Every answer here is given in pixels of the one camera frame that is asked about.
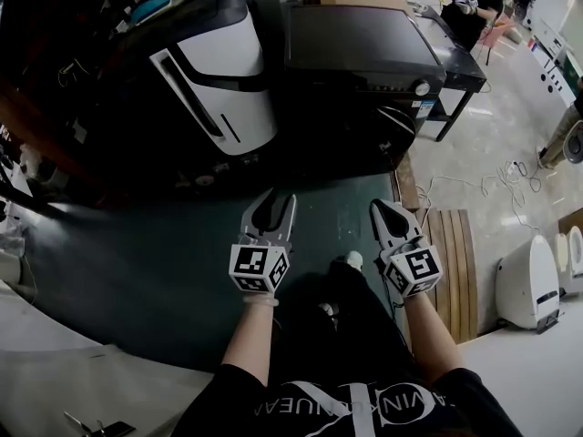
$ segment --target gray floor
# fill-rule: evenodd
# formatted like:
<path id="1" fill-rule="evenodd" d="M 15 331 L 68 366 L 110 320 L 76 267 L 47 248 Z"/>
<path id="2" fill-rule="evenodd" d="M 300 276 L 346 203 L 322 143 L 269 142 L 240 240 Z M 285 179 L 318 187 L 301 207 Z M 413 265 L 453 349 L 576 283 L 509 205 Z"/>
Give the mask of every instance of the gray floor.
<path id="1" fill-rule="evenodd" d="M 373 265 L 379 252 L 369 205 L 391 198 L 387 176 L 296 188 L 291 269 L 278 298 L 285 318 L 311 284 L 351 249 L 388 307 Z M 228 276 L 230 245 L 252 198 L 133 206 L 117 212 L 60 207 L 66 218 L 26 212 L 26 257 L 35 305 L 69 328 L 128 353 L 212 371 L 242 309 Z"/>
<path id="2" fill-rule="evenodd" d="M 556 125 L 541 124 L 536 106 L 520 95 L 508 70 L 515 52 L 513 43 L 503 38 L 492 53 L 490 66 L 486 66 L 487 49 L 480 53 L 480 47 L 475 48 L 473 54 L 479 56 L 478 63 L 488 76 L 492 91 L 474 95 L 441 143 L 429 137 L 435 137 L 442 124 L 425 124 L 410 150 L 417 185 L 428 190 L 431 178 L 437 175 L 479 185 L 483 176 L 495 176 L 496 168 L 503 168 L 507 160 L 524 162 L 529 174 L 537 169 L 535 149 L 548 142 Z M 460 96 L 453 91 L 444 92 L 446 108 Z M 557 232 L 560 218 L 582 207 L 583 168 L 562 163 L 556 170 L 539 171 L 537 176 L 543 188 L 536 194 L 521 179 L 526 204 L 522 208 L 515 205 L 515 209 L 523 222 L 540 227 L 550 237 Z M 519 224 L 510 193 L 499 180 L 487 178 L 486 189 L 487 198 L 479 187 L 437 178 L 430 194 L 437 208 L 468 209 L 476 253 L 481 332 L 496 322 L 497 262 L 535 235 Z"/>

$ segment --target table surface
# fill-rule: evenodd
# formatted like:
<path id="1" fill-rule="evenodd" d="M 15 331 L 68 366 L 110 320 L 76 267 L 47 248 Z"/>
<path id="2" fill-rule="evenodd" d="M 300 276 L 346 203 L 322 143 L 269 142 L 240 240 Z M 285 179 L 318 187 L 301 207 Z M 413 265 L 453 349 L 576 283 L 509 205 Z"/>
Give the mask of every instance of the table surface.
<path id="1" fill-rule="evenodd" d="M 439 15 L 441 13 L 439 0 L 409 1 L 427 5 L 428 8 L 424 13 L 424 17 L 435 20 L 450 38 L 449 41 L 444 42 L 442 45 L 436 44 L 435 41 L 430 41 L 430 45 L 434 49 L 435 54 L 441 61 L 445 72 L 447 73 L 444 87 L 474 93 L 480 92 L 482 86 L 486 83 L 486 75 L 472 55 L 459 45 L 451 29 Z"/>
<path id="2" fill-rule="evenodd" d="M 298 209 L 276 318 L 285 319 L 331 261 L 350 250 L 363 254 L 363 274 L 388 309 L 373 264 L 380 248 L 369 206 L 374 198 L 393 197 L 389 176 L 285 191 L 296 193 Z M 92 340 L 213 371 L 242 310 L 228 275 L 230 245 L 255 198 L 148 203 L 115 212 L 67 206 L 60 220 L 23 210 L 26 256 L 35 276 L 25 271 L 23 284 L 37 285 L 38 309 Z"/>

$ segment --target black t-shirt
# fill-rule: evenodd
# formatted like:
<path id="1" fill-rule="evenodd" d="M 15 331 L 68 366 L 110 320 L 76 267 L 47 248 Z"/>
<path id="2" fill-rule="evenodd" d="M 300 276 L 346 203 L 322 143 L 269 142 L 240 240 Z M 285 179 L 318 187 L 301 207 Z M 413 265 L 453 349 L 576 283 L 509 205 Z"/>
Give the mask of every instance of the black t-shirt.
<path id="1" fill-rule="evenodd" d="M 465 48 L 471 50 L 486 27 L 486 20 L 478 15 L 464 15 L 455 1 L 444 8 L 441 16 Z M 504 0 L 477 0 L 477 2 L 478 7 L 483 10 L 492 8 L 500 13 L 504 8 Z"/>
<path id="2" fill-rule="evenodd" d="M 221 366 L 183 414 L 174 437 L 192 435 L 478 436 L 520 432 L 473 372 L 457 369 L 429 386 L 392 374 L 372 383 L 292 381 L 265 389 L 252 375 Z"/>

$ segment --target white toilet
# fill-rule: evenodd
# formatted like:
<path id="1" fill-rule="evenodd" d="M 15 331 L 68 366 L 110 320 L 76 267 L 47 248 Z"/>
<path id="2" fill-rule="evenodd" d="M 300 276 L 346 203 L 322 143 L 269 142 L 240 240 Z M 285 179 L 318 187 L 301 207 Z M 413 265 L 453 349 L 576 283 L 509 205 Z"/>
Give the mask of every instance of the white toilet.
<path id="1" fill-rule="evenodd" d="M 573 227 L 567 235 L 567 248 L 556 248 L 556 259 L 558 262 L 567 260 L 564 270 L 558 268 L 558 283 L 566 293 L 580 293 L 583 291 L 583 236 L 579 227 Z"/>

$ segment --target knob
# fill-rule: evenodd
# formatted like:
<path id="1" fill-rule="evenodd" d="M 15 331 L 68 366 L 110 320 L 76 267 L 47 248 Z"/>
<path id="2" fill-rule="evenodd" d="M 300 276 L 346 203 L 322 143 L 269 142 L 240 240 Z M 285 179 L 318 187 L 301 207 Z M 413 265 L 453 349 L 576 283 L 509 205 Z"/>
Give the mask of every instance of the knob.
<path id="1" fill-rule="evenodd" d="M 417 86 L 415 87 L 415 93 L 419 97 L 426 96 L 427 94 L 429 94 L 430 90 L 431 86 L 429 86 L 429 83 L 427 81 L 420 81 L 419 84 L 417 84 Z"/>

